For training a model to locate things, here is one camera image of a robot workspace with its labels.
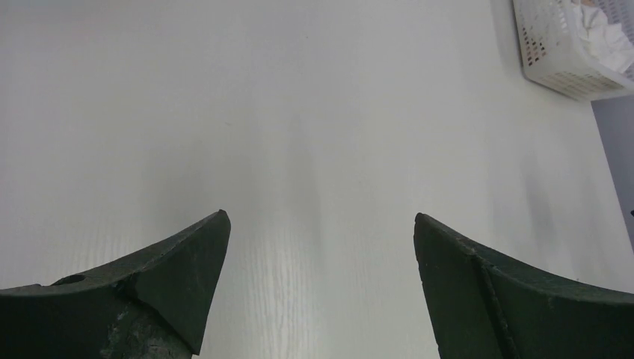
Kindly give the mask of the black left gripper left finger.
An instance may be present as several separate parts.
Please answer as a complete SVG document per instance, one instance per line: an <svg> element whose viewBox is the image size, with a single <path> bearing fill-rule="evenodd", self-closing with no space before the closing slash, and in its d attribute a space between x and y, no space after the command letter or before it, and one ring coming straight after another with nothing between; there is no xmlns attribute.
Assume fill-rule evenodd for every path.
<svg viewBox="0 0 634 359"><path fill-rule="evenodd" d="M179 233L51 285L1 291L3 358L191 358L200 353L231 223Z"/></svg>

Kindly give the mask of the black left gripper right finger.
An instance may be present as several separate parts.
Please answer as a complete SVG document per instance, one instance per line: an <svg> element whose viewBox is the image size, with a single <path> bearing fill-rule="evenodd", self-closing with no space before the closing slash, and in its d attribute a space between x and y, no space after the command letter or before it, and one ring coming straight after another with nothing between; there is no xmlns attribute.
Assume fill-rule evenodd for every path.
<svg viewBox="0 0 634 359"><path fill-rule="evenodd" d="M570 280L429 215L413 243L442 358L631 358L633 295Z"/></svg>

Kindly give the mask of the white t-shirt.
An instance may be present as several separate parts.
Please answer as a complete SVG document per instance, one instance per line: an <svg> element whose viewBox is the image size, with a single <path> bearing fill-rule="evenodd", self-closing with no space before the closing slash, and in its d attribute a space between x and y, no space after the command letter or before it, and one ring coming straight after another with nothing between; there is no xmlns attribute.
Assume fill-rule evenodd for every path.
<svg viewBox="0 0 634 359"><path fill-rule="evenodd" d="M578 36L585 51L604 67L624 74L633 64L633 44L620 22L610 23L593 1L572 1Z"/></svg>

